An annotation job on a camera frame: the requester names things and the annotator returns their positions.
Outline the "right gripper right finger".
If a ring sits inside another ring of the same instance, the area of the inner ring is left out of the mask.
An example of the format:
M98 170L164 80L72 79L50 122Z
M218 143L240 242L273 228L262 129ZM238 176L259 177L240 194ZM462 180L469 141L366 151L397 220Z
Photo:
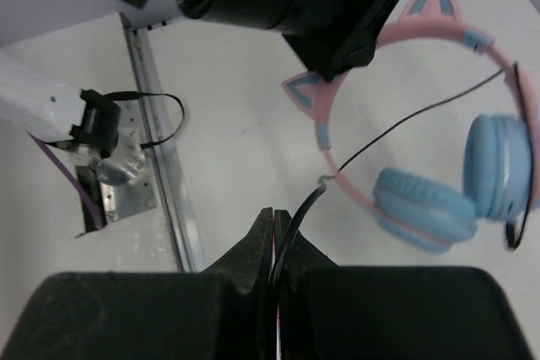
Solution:
M421 261L323 207L290 249L276 348L281 359L531 359L514 309L486 270Z

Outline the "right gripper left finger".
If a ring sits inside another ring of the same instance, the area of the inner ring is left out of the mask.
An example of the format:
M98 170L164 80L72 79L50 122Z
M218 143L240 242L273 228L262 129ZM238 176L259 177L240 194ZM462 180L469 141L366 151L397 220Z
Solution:
M273 210L204 271L63 272L31 295L9 359L261 359Z

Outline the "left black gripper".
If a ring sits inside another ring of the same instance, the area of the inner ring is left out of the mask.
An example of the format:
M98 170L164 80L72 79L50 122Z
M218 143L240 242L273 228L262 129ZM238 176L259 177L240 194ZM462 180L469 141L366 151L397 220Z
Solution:
M293 0L281 32L310 72L324 81L365 67L400 0Z

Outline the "pink blue cat-ear headphones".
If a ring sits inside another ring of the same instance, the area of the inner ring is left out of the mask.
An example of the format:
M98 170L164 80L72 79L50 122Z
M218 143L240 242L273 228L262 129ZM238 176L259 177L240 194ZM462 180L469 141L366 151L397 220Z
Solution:
M389 234L432 254L503 229L517 248L539 216L539 98L521 64L459 0L408 0L375 67L283 89L314 125L328 178Z

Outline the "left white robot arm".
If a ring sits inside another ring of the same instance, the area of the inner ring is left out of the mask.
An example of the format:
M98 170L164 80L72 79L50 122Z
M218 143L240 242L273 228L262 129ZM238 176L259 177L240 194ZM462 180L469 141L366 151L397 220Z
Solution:
M136 8L148 0L122 0ZM324 79L368 65L375 39L400 0L175 0L189 19L271 30ZM82 148L106 159L118 142L120 103L129 92L100 94L59 83L1 58L1 116L40 146Z

